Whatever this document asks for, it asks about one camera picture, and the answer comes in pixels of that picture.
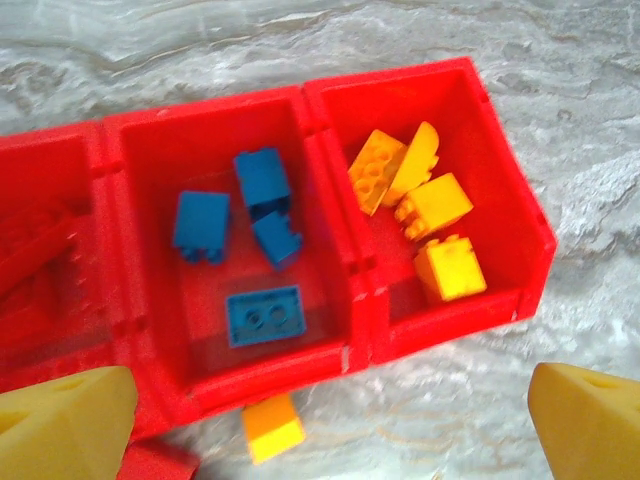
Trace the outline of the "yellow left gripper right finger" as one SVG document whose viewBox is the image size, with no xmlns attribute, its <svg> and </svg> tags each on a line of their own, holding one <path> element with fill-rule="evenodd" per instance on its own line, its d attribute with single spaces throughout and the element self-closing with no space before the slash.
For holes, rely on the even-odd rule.
<svg viewBox="0 0 640 480">
<path fill-rule="evenodd" d="M 639 477 L 639 382 L 540 363 L 528 408 L 555 479 Z"/>
</svg>

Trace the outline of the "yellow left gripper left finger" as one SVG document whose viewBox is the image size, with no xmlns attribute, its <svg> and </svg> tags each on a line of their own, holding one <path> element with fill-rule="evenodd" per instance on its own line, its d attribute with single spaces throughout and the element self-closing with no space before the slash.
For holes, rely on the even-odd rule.
<svg viewBox="0 0 640 480">
<path fill-rule="evenodd" d="M 138 393 L 124 366 L 100 367 L 1 395 L 3 479 L 114 479 Z"/>
</svg>

